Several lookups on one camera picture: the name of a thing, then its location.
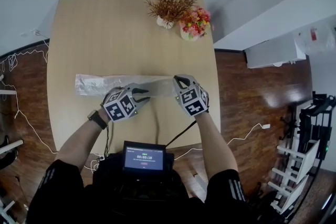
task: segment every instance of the screen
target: screen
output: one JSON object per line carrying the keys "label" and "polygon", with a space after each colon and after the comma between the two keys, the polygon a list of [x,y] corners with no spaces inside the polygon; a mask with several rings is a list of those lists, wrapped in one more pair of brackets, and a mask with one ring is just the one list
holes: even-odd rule
{"label": "screen", "polygon": [[126,147],[125,167],[163,170],[163,151]]}

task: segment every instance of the light wood tabletop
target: light wood tabletop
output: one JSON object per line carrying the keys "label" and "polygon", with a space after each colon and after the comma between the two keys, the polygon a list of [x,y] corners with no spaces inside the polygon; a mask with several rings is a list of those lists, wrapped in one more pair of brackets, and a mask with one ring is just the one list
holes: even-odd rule
{"label": "light wood tabletop", "polygon": [[[49,116],[56,149],[98,109],[99,97],[76,95],[76,74],[95,76],[190,74],[209,93],[210,114],[220,131],[216,59],[211,31],[195,42],[183,40],[178,24],[164,29],[148,15],[145,0],[59,0],[47,69]],[[197,0],[204,7],[204,0]],[[124,140],[166,144],[190,118],[174,98],[152,98],[140,113],[113,126],[110,153]],[[200,143],[197,125],[170,147]],[[92,152],[103,153],[106,131]]]}

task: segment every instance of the plastic bag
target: plastic bag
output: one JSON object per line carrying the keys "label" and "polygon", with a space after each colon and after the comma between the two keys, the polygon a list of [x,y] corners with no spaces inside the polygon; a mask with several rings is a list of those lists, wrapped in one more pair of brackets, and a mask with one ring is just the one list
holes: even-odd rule
{"label": "plastic bag", "polygon": [[173,78],[169,76],[91,76],[76,74],[75,88],[78,95],[105,96],[114,87],[125,87],[130,83],[141,84],[149,92],[142,97],[174,97]]}
{"label": "plastic bag", "polygon": [[315,23],[311,27],[294,33],[295,44],[306,55],[327,52],[336,48],[335,31],[326,23]]}

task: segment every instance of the flower pot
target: flower pot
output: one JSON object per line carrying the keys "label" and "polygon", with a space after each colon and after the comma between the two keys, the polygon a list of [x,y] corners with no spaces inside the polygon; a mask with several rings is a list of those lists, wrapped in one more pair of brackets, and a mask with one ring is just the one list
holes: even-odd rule
{"label": "flower pot", "polygon": [[166,20],[162,19],[160,16],[156,19],[156,23],[166,29],[170,29],[173,27],[174,22],[168,23]]}
{"label": "flower pot", "polygon": [[183,31],[182,27],[181,27],[180,32],[181,32],[181,37],[185,40],[188,40],[188,41],[196,41],[200,37],[200,36],[193,37],[193,36],[189,35],[189,33]]}

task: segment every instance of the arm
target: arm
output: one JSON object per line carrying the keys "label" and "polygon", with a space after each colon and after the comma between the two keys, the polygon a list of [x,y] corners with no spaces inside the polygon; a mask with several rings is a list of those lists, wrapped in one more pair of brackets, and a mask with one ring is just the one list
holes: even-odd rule
{"label": "arm", "polygon": [[203,112],[196,115],[195,119],[201,133],[204,165],[208,178],[228,169],[238,171],[236,159],[210,114]]}
{"label": "arm", "polygon": [[[110,121],[104,109],[98,110],[98,113],[106,123]],[[64,143],[55,160],[75,165],[81,172],[101,131],[96,122],[87,120]]]}

